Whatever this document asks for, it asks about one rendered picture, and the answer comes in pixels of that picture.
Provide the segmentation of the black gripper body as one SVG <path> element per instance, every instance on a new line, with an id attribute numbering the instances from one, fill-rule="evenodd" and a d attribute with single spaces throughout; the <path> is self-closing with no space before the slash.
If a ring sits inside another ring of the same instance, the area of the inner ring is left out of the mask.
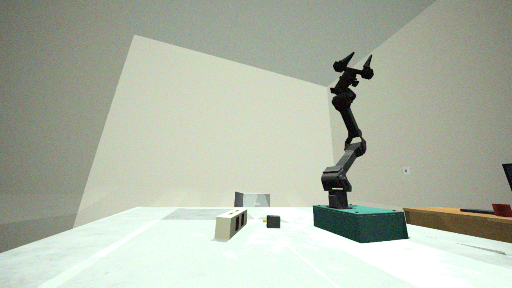
<path id="1" fill-rule="evenodd" d="M 343 82 L 347 83 L 348 85 L 352 84 L 352 81 L 353 81 L 354 77 L 356 76 L 356 74 L 360 74 L 362 78 L 365 78 L 367 80 L 370 80 L 374 76 L 373 70 L 370 68 L 363 68 L 363 70 L 358 70 L 355 68 L 345 67 L 344 63 L 337 62 L 337 61 L 335 61 L 333 67 L 336 72 L 344 71 L 343 75 L 340 76 L 339 81 L 343 81 Z"/>

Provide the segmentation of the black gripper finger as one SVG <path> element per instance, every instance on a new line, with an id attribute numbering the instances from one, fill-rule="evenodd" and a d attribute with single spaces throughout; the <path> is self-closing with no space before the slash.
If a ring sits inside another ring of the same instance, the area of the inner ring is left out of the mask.
<path id="1" fill-rule="evenodd" d="M 372 54 L 369 56 L 369 58 L 367 59 L 366 63 L 364 64 L 363 68 L 370 68 L 370 61 L 371 61 L 371 58 L 372 58 Z M 370 68 L 371 69 L 371 68 Z"/>
<path id="2" fill-rule="evenodd" d="M 355 52 L 352 52 L 350 55 L 345 57 L 343 60 L 340 60 L 339 62 L 344 63 L 344 66 L 347 67 L 348 62 L 351 60 Z"/>

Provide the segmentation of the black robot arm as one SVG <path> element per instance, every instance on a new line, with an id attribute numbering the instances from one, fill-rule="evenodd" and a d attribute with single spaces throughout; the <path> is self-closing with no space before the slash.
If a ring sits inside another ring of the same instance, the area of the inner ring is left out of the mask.
<path id="1" fill-rule="evenodd" d="M 362 137 L 362 132 L 358 128 L 352 110 L 351 103 L 356 98 L 356 94 L 348 88 L 349 85 L 343 81 L 338 81 L 334 88 L 330 88 L 331 93 L 336 94 L 332 98 L 332 105 L 341 113 L 344 124 L 348 130 L 348 138 L 344 142 L 344 155 L 335 166 L 328 166 L 322 174 L 322 186 L 324 191 L 328 191 L 328 208 L 349 209 L 347 192 L 352 191 L 352 186 L 348 182 L 346 173 L 352 166 L 357 157 L 366 152 L 366 141 Z M 351 143 L 353 138 L 360 137 L 361 142 Z M 343 188 L 343 190 L 334 190 L 332 188 Z"/>

